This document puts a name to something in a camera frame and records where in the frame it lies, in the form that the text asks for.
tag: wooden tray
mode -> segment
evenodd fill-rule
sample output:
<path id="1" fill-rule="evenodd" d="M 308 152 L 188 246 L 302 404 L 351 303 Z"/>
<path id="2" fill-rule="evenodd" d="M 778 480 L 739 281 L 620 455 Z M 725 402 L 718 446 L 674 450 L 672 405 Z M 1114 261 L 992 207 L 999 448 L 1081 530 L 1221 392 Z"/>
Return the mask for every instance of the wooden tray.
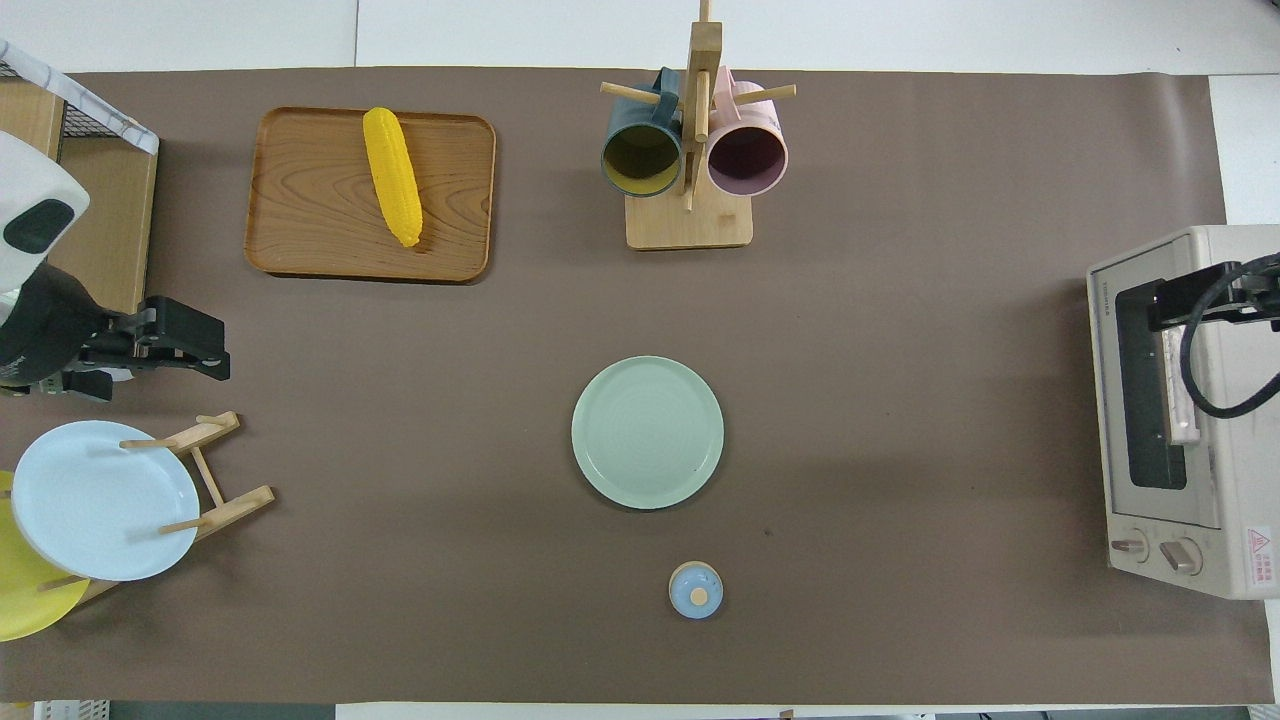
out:
<path id="1" fill-rule="evenodd" d="M 369 174 L 364 110 L 276 108 L 257 129 L 244 256 L 276 275 L 467 282 L 489 264 L 497 141 L 475 115 L 399 113 L 422 199 L 402 247 Z"/>

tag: brown tablecloth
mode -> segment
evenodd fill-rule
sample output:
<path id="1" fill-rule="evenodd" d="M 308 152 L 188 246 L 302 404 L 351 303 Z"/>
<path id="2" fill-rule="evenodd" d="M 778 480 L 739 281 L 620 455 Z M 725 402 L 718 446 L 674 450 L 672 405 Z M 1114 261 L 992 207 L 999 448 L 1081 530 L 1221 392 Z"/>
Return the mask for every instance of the brown tablecloth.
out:
<path id="1" fill-rule="evenodd" d="M 800 86 L 755 241 L 637 254 L 596 88 L 649 74 L 86 76 L 164 138 L 148 292 L 227 322 L 233 378 L 0 402 L 0 465 L 69 420 L 236 410 L 214 471 L 279 501 L 0 644 L 0 696 L 1268 702 L 1260 603 L 1106 568 L 1082 278 L 1222 220 L 1204 78 L 742 72 Z M 252 269 L 278 105 L 488 118 L 488 273 Z M 648 514 L 600 498 L 568 437 L 586 382 L 639 354 L 699 372 L 727 427 L 712 482 Z M 666 600 L 691 559 L 724 578 L 710 621 Z"/>

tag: oven door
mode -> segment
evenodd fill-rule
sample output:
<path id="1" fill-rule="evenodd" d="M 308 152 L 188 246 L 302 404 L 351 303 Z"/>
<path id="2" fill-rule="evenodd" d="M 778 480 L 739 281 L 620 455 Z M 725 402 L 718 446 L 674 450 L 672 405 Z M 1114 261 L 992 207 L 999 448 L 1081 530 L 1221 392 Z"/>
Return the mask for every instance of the oven door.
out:
<path id="1" fill-rule="evenodd" d="M 1181 389 L 1179 331 L 1152 333 L 1147 306 L 1157 281 L 1194 269 L 1194 238 L 1180 236 L 1094 270 L 1101 418 L 1111 511 L 1220 528 L 1212 434 Z M 1202 325 L 1203 342 L 1216 341 Z"/>

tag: mug handle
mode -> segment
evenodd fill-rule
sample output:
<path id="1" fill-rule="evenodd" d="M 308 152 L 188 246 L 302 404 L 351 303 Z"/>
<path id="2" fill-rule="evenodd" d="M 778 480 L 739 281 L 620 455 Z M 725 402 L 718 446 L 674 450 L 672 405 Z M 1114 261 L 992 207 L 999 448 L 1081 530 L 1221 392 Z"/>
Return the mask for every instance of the mug handle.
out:
<path id="1" fill-rule="evenodd" d="M 733 73 L 730 72 L 728 65 L 721 65 L 716 70 L 716 92 L 712 96 L 716 99 L 716 110 L 728 115 L 724 124 L 742 119 L 742 113 L 737 110 L 737 102 L 733 102 Z"/>
<path id="2" fill-rule="evenodd" d="M 657 126 L 667 126 L 676 117 L 676 105 L 680 102 L 680 73 L 671 68 L 658 70 L 658 78 L 653 81 L 653 91 L 658 94 L 658 104 L 653 108 L 649 120 Z"/>

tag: warning sticker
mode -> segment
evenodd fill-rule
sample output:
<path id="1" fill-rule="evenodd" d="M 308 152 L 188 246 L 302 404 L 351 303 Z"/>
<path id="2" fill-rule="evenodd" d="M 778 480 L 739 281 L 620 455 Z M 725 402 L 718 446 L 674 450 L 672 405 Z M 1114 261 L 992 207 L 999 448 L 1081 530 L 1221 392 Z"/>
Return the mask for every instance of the warning sticker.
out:
<path id="1" fill-rule="evenodd" d="M 1244 530 L 1244 544 L 1249 548 L 1249 587 L 1270 588 L 1276 584 L 1275 543 L 1270 525 L 1254 525 Z"/>

